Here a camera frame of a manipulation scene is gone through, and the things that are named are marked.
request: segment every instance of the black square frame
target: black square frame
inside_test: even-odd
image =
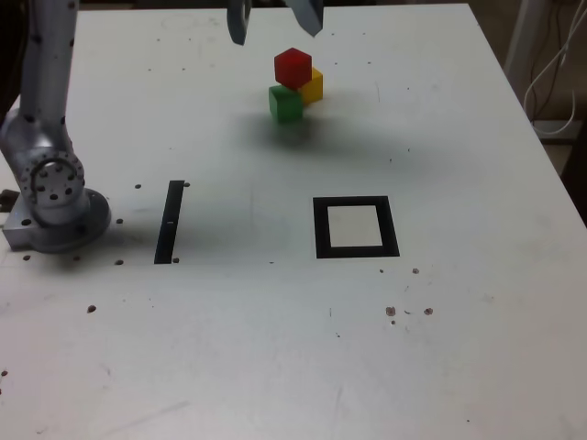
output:
[[[377,222],[382,236],[382,246],[332,247],[328,207],[330,206],[375,206]],[[376,257],[399,257],[392,210],[386,195],[358,197],[315,197],[314,233],[316,236],[316,257],[318,259],[367,259]]]

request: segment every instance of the white table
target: white table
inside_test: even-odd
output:
[[[244,48],[221,10],[78,29],[68,127],[124,223],[0,241],[0,438],[587,438],[587,232],[467,6],[328,9],[316,39],[254,10]],[[277,127],[290,47],[326,97]],[[316,259],[313,198],[352,195],[388,197],[401,257]]]

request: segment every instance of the red cube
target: red cube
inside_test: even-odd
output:
[[[297,90],[312,80],[312,57],[298,49],[288,49],[275,57],[275,81]]]

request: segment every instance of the cube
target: cube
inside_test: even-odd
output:
[[[275,81],[298,90],[312,80],[312,57],[298,49],[288,49],[275,57]]]
[[[312,80],[307,82],[300,89],[302,94],[302,102],[304,105],[310,105],[316,101],[320,101],[324,96],[324,76],[318,69],[312,68]]]
[[[302,95],[282,85],[269,88],[269,109],[276,122],[293,122],[302,119]]]

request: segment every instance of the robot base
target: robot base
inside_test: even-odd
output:
[[[79,248],[101,236],[110,224],[108,202],[99,192],[85,191],[90,200],[88,212],[72,224],[49,227],[34,220],[20,195],[3,229],[12,250],[33,249],[57,254]]]

